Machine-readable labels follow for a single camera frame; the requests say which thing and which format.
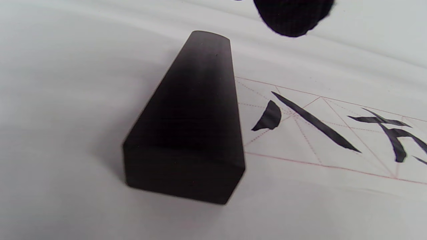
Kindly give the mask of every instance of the red dashed diagonal line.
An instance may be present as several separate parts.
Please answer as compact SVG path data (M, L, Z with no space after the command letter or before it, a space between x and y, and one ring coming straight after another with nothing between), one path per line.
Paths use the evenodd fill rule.
M299 131L301 132L302 136L304 137L305 141L307 142L308 146L311 148L311 151L313 152L313 154L316 156L317 161L319 161L320 164L322 164L322 161L320 160L319 156L317 155L316 151L314 150L313 146L311 145L310 141L308 140L307 136L304 134L304 132L301 129L301 126L299 125L296 117L294 118L296 125L299 128Z
M243 87L245 87L245 88L247 88L247 89L249 89L249 90L251 90L252 92L254 92L255 94L258 94L258 95L260 95L261 97L263 97L263 98L265 98L265 99L267 99L267 100L269 100L268 98L266 98L264 95L262 95L262 94L260 94L259 92L257 92L257 91L255 91L254 89L252 89L252 88L250 88L250 87L248 87L248 86L246 86L246 85L244 85L243 83L241 83L240 81L237 81L240 85L242 85Z
M409 118L406 118L407 120L408 120L408 122L410 122L411 124L413 124L415 127L417 127L418 129L420 129L421 130L421 132L423 132L424 134L426 134L426 132L422 129L422 128L420 128L417 124L415 124L413 121L411 121L411 120L409 120Z
M260 135L258 135L258 137L250 140L248 143L246 143L244 146L249 145L250 143L253 143L255 140L259 139L262 135L266 134L268 131L270 131L270 129L267 129L266 131L264 131L263 133L261 133Z
M313 126L311 123L307 122L307 121L302 121L303 123L309 125L310 127L312 127L315 130L318 130L315 126ZM380 166L377 166L375 164L373 164L369 159L367 159L363 154L357 153L352 151L354 154L356 154L357 156L360 156L361 158L363 158L368 164L370 164L371 166L377 168L378 170L380 170L381 172L387 174L387 171L385 171L384 169L382 169Z
M280 94L280 95L282 95L282 93L280 93L279 88L278 88L277 86L275 86L275 87L276 87L276 89L277 89L277 92L279 92L279 94Z
M275 85L275 84L271 84L271 83L267 83L267 82L256 81L256 80L252 80L252 79L248 79L248 78L243 78L243 77L239 77L239 76L235 76L235 77L236 77L236 78L240 78L240 79L244 79L244 80L247 80L247 81L251 81L251 82L258 82L258 83L262 83L262 84L266 84L266 85L270 85L270 86L277 86L277 87L279 87L279 88L284 88L284 89L288 89L288 90L292 90L292 91L296 91L296 92L300 92L300 93L305 93L305 94L309 94L309 95L312 95L312 96L318 96L318 97L322 97L322 98L324 98L324 99L328 99L328 100L333 100L333 101L337 101L337 102L348 103L348 104L352 104L352 105L356 105L356 106L360 106L360 107L364 107L364 108L369 108L369 109L372 109L372 110L378 110L378 111L382 111L382 112L391 113L391 114L394 114L394 115L399 115L399 116L401 116L401 114L397 114L397 113L393 113L393 112L389 112L389 111L384 111L384 110L377 109L377 108L372 108L372 107L364 106L364 105L357 104L357 103L354 103L354 102L347 102L347 101L338 100L338 99L335 99L335 98L332 98L332 97L320 96L320 95L318 95L318 94L313 94L313 93L309 93L309 92L304 92L304 91L301 91L301 90L296 90L296 89L292 89L292 88L287 88L287 87L284 87L284 86ZM408 118L408 119L414 119L414 120L418 120L418 121L421 121L421 122L425 122L425 123L427 123L427 120L422 120L422 119L418 119L418 118L414 118L414 117L409 117L409 116L404 116L404 117L405 117L405 118Z
M333 125L337 125L337 126L341 126L341 127L347 127L346 125L342 125L342 124L336 124L336 123L332 123L332 122L328 122L328 121L323 121L324 123L328 123L328 124L333 124ZM377 133L383 133L380 131L375 131L375 130L369 130L369 129L360 129L360 128L354 128L354 127L350 127L351 129L358 129L358 130L364 130L364 131L369 131L369 132L377 132Z
M272 158L272 159L278 159L278 160L294 162L294 163L299 163L299 164L307 164L307 165L313 165L313 166L319 166L319 167L326 167L326 168L331 168L331 169L341 169L341 170L346 170L346 171L350 171L350 172L376 176L376 177L385 178L385 179L393 179L393 180L399 180L399 181L405 181L405 182L419 183L419 184L427 185L426 182L412 181L412 180L408 180L408 179L396 179L396 178L392 178L389 176L383 176L383 175L379 175L379 174L375 174L375 173L366 173L366 172L362 172L362 171L358 171L358 170L354 170L354 169L350 169L350 168L345 168L345 167L327 166L327 165L321 165L321 164L317 164L317 163L310 163L310 162L297 161L297 160L292 160L292 159L287 159L287 158L279 158L279 157L274 157L274 156L268 156L268 155L253 153L253 152L245 152L245 153L250 154L250 155L259 156L259 157Z
M340 108L342 108L342 109L344 109L344 110L347 110L347 111L349 111L349 112L351 112L351 113L353 113L353 114L356 114L357 116L360 116L360 114L358 114L358 113L356 113L356 112L353 112L352 110L350 110L350 109L347 109L347 108L345 108L345 107L343 107L343 106L341 106L341 105L338 105L338 104L336 104L336 103L334 103L333 101L331 101L331 100L327 100L328 102L330 102L330 103L332 103L332 104L334 104L335 106L338 106L338 107L340 107Z
M256 106L256 105L247 104L247 103L242 103L242 102L240 102L239 104L241 104L241 105L246 105L246 106L251 106L251 107L257 107L257 108L265 108L265 107L262 107L262 106Z
M354 133L354 135L356 135L356 137L363 143L363 145L365 145L365 147L372 153L372 155L381 163L381 165L387 169L387 171L390 173L390 175L392 177L395 177L394 174L390 171L390 169L381 161L381 159L375 154L375 152L359 137L359 135L356 134L356 132L351 129L351 127L344 121L344 119L342 119L342 117L335 111L334 108L332 108L332 106L326 101L324 100L325 103L335 112L335 114L341 119L341 121L347 125L347 127Z

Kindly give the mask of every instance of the black brush stroke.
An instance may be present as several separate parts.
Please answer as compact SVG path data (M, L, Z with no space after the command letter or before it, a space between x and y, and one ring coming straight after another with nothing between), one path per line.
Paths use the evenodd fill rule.
M380 115L378 115L378 114L376 114L376 113L374 113L374 112L372 112L372 111L370 111L370 110L368 110L366 108L363 108L363 109L366 110L366 111L368 111L368 112L370 112L370 113L372 113L373 115L375 115L375 117L352 117L352 116L348 116L348 117L351 118L351 119L354 119L356 121L362 122L362 123L387 123L387 124L393 124L393 125L396 125L396 126L405 126L405 127L412 128L408 124L403 123L401 121L385 119L382 116L380 116Z
M398 139L400 137L412 138L418 144L418 146L420 146L420 148L423 149L423 151L425 153L427 153L427 144L425 142L423 142L421 139L417 138L413 134L411 134L411 133L409 133L403 129L388 129L383 125L383 123L393 124L393 125L398 125L398 126L408 126L408 127L411 127L411 126L409 126L403 122L397 121L397 120L385 119L385 118L381 117L380 115L378 115L378 114L376 114L376 113L374 113L368 109L365 109L365 110L372 113L376 117L351 117L351 116L348 116L348 117L350 117L351 119L354 119L356 121L359 121L359 122L376 123L376 124L380 125L381 129L387 135L387 137L389 138L389 140L392 144L393 151L395 153L395 161L396 162L403 163L405 161L405 158L407 157L407 153L406 153L402 143ZM417 157L415 157L415 158L418 161L427 165L427 162L425 162L425 161L423 161Z
M252 128L252 131L258 131L260 129L273 130L277 126L279 126L281 119L282 113L280 112L280 108L273 101L270 100L263 115L258 120L255 127Z
M327 126L326 124L322 123L318 118L313 116L311 113L307 112L303 108L299 107L298 105L294 104L293 102L289 101L288 99L282 97L281 95L272 92L281 102L286 104L288 107L292 108L296 113L298 113L302 118L304 118L307 122L311 123L313 126L315 126L317 129L322 131L326 136L328 136L332 141L334 141L336 144L351 149L356 152L360 152L357 148L355 148L349 141L347 141L343 136L341 136L338 132Z

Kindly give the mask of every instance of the black blob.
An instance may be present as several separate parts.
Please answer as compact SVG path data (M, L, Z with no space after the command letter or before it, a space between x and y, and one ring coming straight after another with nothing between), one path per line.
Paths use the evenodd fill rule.
M260 129L273 130L277 126L279 126L280 119L282 119L282 113L280 112L280 108L273 101L270 100L263 115L255 125L255 127L252 128L252 131L258 131Z
M334 0L254 0L264 22L273 31L299 37L325 18Z
M336 144L351 149L356 152L360 152L355 148L349 141L347 141L343 136L341 136L338 132L327 126L326 124L322 123L318 118L313 116L311 113L307 112L300 106L294 104L293 102L289 101L288 99L282 97L281 95L272 92L281 102L286 104L288 107L292 108L296 113L298 113L302 118L304 118L307 122L311 123L313 126L315 126L317 129L319 129L321 132L323 132L326 136L328 136L332 141L334 141Z

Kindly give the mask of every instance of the ink stick top surface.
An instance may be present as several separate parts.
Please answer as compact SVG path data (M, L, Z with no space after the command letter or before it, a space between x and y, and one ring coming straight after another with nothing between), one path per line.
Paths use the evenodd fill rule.
M230 41L194 31L130 132L126 146L191 152L242 166Z

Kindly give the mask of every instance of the black ink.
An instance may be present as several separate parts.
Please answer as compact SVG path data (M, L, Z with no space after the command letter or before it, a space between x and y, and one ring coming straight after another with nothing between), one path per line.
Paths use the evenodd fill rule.
M413 134L403 130L403 129L388 129L386 128L383 124L387 123L387 124L393 124L393 125L397 125L397 126L408 126L411 127L409 125L407 125L406 123L397 121L397 120L388 120L385 119L383 117L381 117L380 115L365 109L366 111L372 113L373 115L375 115L375 117L351 117L348 116L356 121L359 122L363 122L363 123L376 123L378 125L380 125L380 127L382 128L382 130L384 131L384 133L387 135L387 137L389 138L390 142L392 143L393 146L393 151L395 152L395 161L402 163L404 162L407 154L405 149L403 148L402 143L399 141L398 138L400 137L410 137L412 138L417 144L418 146L420 146L421 149L424 150L425 153L427 153L427 144L425 142L423 142L421 139L417 138L416 136L414 136ZM415 157L418 161L427 164L427 162Z
M311 113L307 112L303 108L299 107L298 105L294 104L293 102L289 101L288 99L282 97L281 95L272 92L281 102L286 104L288 107L292 108L296 113L298 113L301 117L303 117L307 122L311 123L313 126L315 126L317 129L322 131L326 136L328 136L332 141L334 141L336 144L351 149L356 152L360 152L355 148L349 141L347 141L343 136L341 136L338 132L327 126L326 124L322 123L318 118L313 116Z
M334 0L254 0L263 21L280 35L299 37L317 26Z
M393 124L393 125L396 125L396 126L405 126L405 127L412 128L408 124L403 123L401 121L385 119L382 116L380 116L380 115L378 115L378 114L376 114L376 113L374 113L374 112L372 112L372 111L370 111L370 110L368 110L366 108L363 108L363 109L366 110L366 111L368 111L368 112L370 112L370 113L372 113L373 115L375 115L375 117L351 117L351 116L348 116L348 117L352 118L352 119L354 119L356 121L362 122L362 123L387 123L387 124Z
M255 127L252 128L252 131L258 131L260 129L273 130L277 126L279 126L281 119L282 113L280 112L280 108L273 101L270 100L263 115L255 125Z
M421 160L421 159L419 159L419 158L417 158L417 157L415 157L418 161L420 161L420 162L422 162L422 163L424 163L425 165L427 165L427 162L426 161L423 161L423 160Z

